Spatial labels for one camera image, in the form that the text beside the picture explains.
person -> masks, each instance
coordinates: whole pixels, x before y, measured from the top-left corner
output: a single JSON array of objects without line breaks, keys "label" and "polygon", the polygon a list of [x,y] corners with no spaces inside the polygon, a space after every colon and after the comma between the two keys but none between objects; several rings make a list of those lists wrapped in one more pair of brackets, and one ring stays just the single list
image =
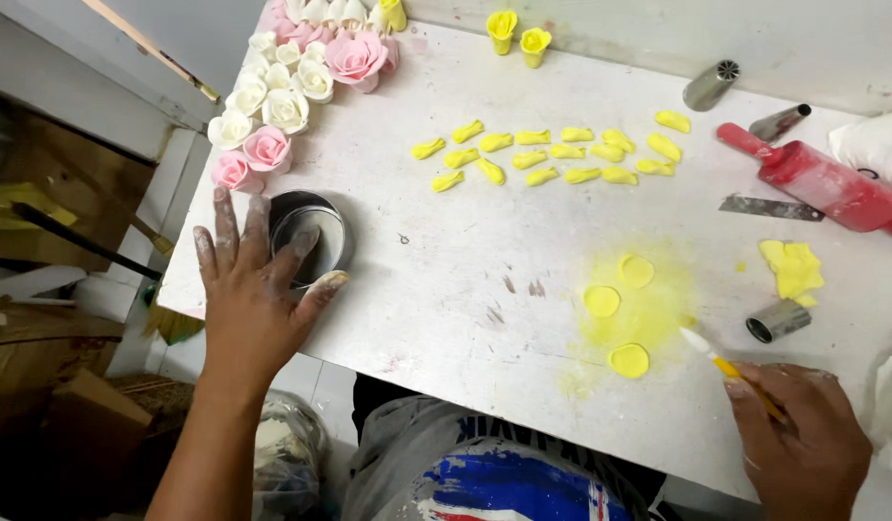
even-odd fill
[{"label": "person", "polygon": [[[208,297],[206,358],[150,521],[251,516],[253,443],[266,391],[349,280],[331,272],[301,303],[290,302],[289,283],[319,231],[297,233],[269,260],[267,199],[250,199],[240,236],[226,188],[215,189],[214,208],[217,240],[195,229]],[[767,517],[849,519],[872,448],[837,379],[791,364],[738,367],[744,379],[729,378],[725,387],[740,457]],[[361,385],[362,377],[357,412],[368,395],[393,399],[354,413],[359,451],[344,520],[648,519],[650,500],[640,490],[648,476],[612,456],[400,387],[361,392]],[[788,424],[768,415],[755,386],[782,407]]]}]

white wall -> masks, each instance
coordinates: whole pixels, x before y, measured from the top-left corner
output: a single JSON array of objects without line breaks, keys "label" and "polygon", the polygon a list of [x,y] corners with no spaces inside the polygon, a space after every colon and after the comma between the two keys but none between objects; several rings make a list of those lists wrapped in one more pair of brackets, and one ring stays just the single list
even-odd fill
[{"label": "white wall", "polygon": [[172,120],[0,13],[0,91],[69,125],[157,159]]},{"label": "white wall", "polygon": [[179,124],[201,131],[217,107],[82,0],[0,0],[0,12],[57,45]]},{"label": "white wall", "polygon": [[227,97],[265,0],[104,0],[104,3],[164,53]]},{"label": "white wall", "polygon": [[510,7],[520,17],[517,36],[550,28],[553,48],[687,78],[729,57],[741,65],[737,85],[746,90],[867,115],[892,110],[892,0],[405,4],[411,19],[475,32],[485,31],[488,14]]}]

round metal container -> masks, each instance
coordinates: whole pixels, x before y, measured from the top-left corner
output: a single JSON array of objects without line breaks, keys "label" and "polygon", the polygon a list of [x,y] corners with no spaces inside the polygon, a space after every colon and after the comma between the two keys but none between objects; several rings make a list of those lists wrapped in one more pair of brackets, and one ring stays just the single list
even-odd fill
[{"label": "round metal container", "polygon": [[353,241],[346,218],[326,197],[310,190],[290,190],[272,198],[269,211],[269,249],[274,257],[295,233],[312,226],[321,229],[317,244],[301,263],[291,288],[307,288],[334,270],[341,270]]}]

white work table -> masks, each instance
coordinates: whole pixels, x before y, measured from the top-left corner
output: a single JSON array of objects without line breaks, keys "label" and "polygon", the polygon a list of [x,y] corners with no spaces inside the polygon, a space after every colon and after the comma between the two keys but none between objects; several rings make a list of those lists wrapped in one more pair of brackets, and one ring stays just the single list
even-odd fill
[{"label": "white work table", "polygon": [[[591,259],[634,238],[667,238],[690,262],[693,314],[718,349],[728,358],[837,374],[867,426],[877,366],[892,353],[892,237],[853,233],[827,218],[717,210],[731,194],[790,200],[759,181],[756,160],[718,142],[714,130],[725,122],[747,127],[792,102],[733,90],[715,109],[694,113],[681,100],[683,78],[551,51],[540,69],[529,69],[516,44],[498,56],[486,37],[422,23],[397,39],[399,69],[370,95],[338,83],[332,103],[312,105],[310,130],[294,138],[292,172],[266,188],[266,195],[293,188],[327,195],[356,237],[352,280],[302,352],[755,499],[721,374],[679,336],[652,351],[651,370],[637,380],[579,361],[568,347],[584,344],[578,314]],[[662,109],[688,114],[692,133],[658,125]],[[598,138],[619,128],[638,145],[621,163],[630,169],[656,159],[645,144],[652,132],[671,137],[685,155],[673,178],[639,174],[638,186],[556,179],[531,188],[510,158],[536,148],[513,146],[485,154],[503,167],[504,185],[468,164],[463,183],[434,193],[433,177],[449,171],[445,153],[480,138],[456,145],[452,130],[475,119],[486,133],[548,128],[553,142],[566,126],[591,127]],[[828,131],[859,119],[814,109],[787,139],[824,149]],[[445,150],[411,157],[411,146],[437,136],[447,139]],[[205,297],[192,227],[213,230],[208,169],[218,153],[208,159],[159,297],[196,316]],[[608,164],[589,155],[536,168]],[[233,200],[242,229],[248,196]],[[744,319],[776,302],[757,248],[768,238],[808,242],[826,285],[814,292],[810,326],[764,345]],[[736,272],[739,262],[748,265],[744,273]],[[531,295],[531,284],[545,296]],[[559,385],[573,368],[591,376],[586,398]],[[875,464],[857,509],[855,519],[892,517],[890,471]]]}]

